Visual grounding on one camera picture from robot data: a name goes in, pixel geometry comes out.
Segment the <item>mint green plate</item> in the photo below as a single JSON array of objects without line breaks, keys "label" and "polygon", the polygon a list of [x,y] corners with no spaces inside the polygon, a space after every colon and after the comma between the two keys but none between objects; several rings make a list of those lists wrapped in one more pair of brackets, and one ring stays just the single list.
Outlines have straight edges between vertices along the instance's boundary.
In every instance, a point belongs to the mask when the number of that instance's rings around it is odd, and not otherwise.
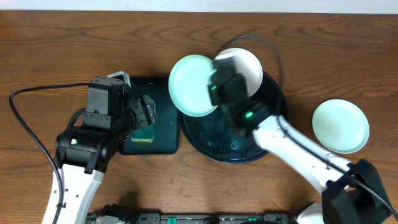
[{"label": "mint green plate", "polygon": [[174,65],[169,76],[169,94],[183,114],[202,117],[216,109],[208,92],[212,74],[211,59],[203,55],[187,55]]}]

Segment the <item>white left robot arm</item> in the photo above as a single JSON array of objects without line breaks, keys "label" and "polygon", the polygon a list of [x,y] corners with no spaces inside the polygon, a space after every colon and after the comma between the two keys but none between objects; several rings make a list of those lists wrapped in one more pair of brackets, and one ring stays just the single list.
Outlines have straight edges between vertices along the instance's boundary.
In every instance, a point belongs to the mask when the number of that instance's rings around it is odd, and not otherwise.
[{"label": "white left robot arm", "polygon": [[132,93],[128,75],[94,78],[87,102],[55,141],[52,193],[43,223],[84,223],[91,201],[120,142],[156,123],[154,101]]}]

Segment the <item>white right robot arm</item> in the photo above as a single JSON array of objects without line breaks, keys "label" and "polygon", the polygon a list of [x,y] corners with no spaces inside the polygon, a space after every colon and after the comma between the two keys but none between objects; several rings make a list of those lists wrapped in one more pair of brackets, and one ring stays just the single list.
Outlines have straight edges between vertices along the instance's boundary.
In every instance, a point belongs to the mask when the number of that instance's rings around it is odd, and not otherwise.
[{"label": "white right robot arm", "polygon": [[284,98],[267,105],[246,95],[227,97],[222,111],[239,134],[282,159],[321,195],[297,223],[382,223],[397,216],[376,168],[337,156],[293,128],[284,118]]}]

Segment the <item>green yellow sponge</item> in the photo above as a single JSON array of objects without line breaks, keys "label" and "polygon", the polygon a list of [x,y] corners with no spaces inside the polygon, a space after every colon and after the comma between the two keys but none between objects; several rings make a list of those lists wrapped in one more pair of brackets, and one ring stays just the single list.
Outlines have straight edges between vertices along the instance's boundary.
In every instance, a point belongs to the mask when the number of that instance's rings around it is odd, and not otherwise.
[{"label": "green yellow sponge", "polygon": [[155,137],[155,128],[153,125],[150,125],[144,129],[136,130],[131,136],[131,141],[151,143],[154,140],[154,137]]}]

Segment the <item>pale green plate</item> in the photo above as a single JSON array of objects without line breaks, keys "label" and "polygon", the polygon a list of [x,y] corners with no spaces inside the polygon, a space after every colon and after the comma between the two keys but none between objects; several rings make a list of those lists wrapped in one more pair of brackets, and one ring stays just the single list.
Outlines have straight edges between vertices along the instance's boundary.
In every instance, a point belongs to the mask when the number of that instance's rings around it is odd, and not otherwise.
[{"label": "pale green plate", "polygon": [[315,109],[312,129],[320,143],[340,154],[361,150],[370,135],[369,122],[362,110],[341,99],[324,101]]}]

